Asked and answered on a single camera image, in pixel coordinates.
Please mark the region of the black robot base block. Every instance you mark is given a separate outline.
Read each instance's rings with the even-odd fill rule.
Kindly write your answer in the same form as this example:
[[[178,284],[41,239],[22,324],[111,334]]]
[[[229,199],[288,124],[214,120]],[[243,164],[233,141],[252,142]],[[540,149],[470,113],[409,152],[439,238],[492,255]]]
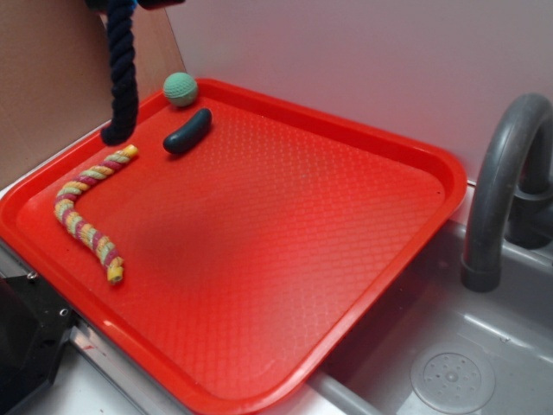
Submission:
[[[42,277],[1,279],[1,413],[11,414],[55,381],[74,314]]]

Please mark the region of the dark gripper finger tip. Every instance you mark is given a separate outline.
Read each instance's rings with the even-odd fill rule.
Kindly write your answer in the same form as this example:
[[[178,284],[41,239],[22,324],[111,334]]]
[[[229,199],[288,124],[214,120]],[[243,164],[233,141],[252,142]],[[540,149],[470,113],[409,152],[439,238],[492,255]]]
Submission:
[[[185,3],[186,0],[137,0],[137,3],[146,10],[157,10]]]

